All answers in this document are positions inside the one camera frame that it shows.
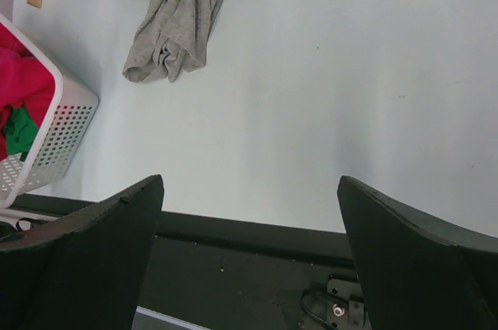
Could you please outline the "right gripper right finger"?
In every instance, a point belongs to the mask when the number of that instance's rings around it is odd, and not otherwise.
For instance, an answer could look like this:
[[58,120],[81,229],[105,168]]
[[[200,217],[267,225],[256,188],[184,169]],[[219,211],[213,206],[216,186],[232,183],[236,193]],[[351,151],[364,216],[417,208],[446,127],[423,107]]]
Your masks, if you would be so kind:
[[338,203],[375,329],[495,329],[497,239],[349,176]]

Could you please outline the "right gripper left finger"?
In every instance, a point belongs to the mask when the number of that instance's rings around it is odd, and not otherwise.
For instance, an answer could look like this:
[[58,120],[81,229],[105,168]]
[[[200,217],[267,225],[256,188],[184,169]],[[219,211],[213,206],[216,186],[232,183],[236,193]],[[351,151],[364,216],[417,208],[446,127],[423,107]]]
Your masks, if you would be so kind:
[[1,239],[3,329],[130,329],[163,204],[153,175]]

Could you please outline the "green t shirt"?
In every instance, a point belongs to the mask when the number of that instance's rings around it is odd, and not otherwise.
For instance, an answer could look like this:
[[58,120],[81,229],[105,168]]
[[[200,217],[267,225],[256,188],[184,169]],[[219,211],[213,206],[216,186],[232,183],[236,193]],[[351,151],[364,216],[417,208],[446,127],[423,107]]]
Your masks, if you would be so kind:
[[2,127],[8,156],[20,155],[24,162],[37,137],[38,126],[25,107],[11,109],[6,123]]

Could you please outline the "red t shirt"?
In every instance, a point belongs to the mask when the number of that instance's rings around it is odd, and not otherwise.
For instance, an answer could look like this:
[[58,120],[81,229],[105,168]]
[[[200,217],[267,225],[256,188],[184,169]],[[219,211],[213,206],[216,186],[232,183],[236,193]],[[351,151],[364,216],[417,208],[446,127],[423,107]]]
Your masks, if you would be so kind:
[[54,77],[37,58],[1,26],[1,159],[8,157],[2,127],[11,109],[25,107],[38,126],[54,96]]

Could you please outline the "grey t shirt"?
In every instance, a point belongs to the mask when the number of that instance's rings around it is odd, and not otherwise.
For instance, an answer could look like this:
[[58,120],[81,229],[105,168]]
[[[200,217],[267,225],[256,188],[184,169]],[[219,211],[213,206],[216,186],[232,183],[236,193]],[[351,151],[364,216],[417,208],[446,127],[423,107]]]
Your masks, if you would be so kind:
[[165,78],[206,65],[207,46],[223,0],[149,0],[123,76],[132,83]]

